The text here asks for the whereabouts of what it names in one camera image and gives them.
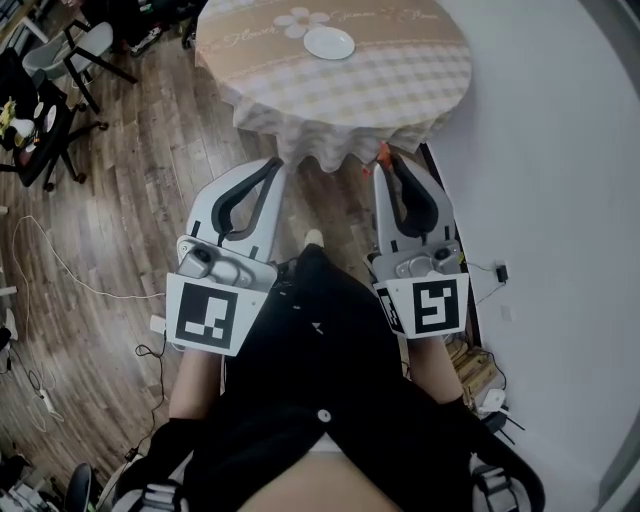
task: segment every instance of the round table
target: round table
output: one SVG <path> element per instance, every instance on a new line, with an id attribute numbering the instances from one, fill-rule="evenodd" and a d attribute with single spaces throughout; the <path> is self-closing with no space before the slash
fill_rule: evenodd
<path id="1" fill-rule="evenodd" d="M 355 52 L 311 55 L 303 36 L 318 26 L 347 32 Z M 290 168 L 312 155 L 327 172 L 348 153 L 373 161 L 382 141 L 414 152 L 471 79 L 469 48 L 433 0 L 209 0 L 196 61 L 235 127 L 275 135 Z"/>

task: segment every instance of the skin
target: skin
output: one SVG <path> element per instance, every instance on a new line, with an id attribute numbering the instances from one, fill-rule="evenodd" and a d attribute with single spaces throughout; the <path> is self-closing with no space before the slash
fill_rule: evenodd
<path id="1" fill-rule="evenodd" d="M 411 379 L 436 402 L 462 396 L 462 385 L 441 337 L 409 342 Z M 222 356 L 186 350 L 171 395 L 171 418 L 204 419 L 220 396 Z M 308 453 L 256 492 L 241 511 L 347 512 L 398 510 L 342 453 Z"/>

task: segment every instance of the shoe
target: shoe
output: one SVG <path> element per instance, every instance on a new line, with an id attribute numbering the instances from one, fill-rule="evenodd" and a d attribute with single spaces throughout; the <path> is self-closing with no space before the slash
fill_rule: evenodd
<path id="1" fill-rule="evenodd" d="M 306 247 L 309 244 L 316 244 L 324 248 L 324 237 L 319 229 L 309 230 L 307 236 L 304 237 L 304 246 Z"/>
<path id="2" fill-rule="evenodd" d="M 4 322 L 4 326 L 9 329 L 11 333 L 11 339 L 17 341 L 18 329 L 16 329 L 16 318 L 13 316 L 13 311 L 7 308 L 7 319 Z"/>
<path id="3" fill-rule="evenodd" d="M 162 30 L 156 27 L 153 30 L 149 30 L 149 33 L 144 36 L 144 39 L 140 41 L 137 45 L 132 46 L 129 50 L 129 53 L 132 57 L 138 57 L 143 51 L 145 51 L 149 46 L 155 43 L 158 38 L 162 35 Z"/>

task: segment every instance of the white wall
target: white wall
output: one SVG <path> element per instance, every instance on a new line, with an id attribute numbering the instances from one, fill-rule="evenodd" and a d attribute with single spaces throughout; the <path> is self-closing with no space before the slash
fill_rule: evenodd
<path id="1" fill-rule="evenodd" d="M 640 410 L 640 103 L 577 0 L 440 3 L 474 71 L 429 145 L 469 261 L 510 272 L 479 306 L 482 337 L 549 510 L 583 512 Z M 477 298 L 497 284 L 471 273 Z"/>

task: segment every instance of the white button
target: white button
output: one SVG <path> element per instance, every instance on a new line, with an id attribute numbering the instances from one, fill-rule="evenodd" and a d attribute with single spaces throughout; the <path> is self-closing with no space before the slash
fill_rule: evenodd
<path id="1" fill-rule="evenodd" d="M 318 418 L 322 423 L 329 423 L 331 421 L 331 414 L 326 409 L 320 409 L 318 411 Z"/>

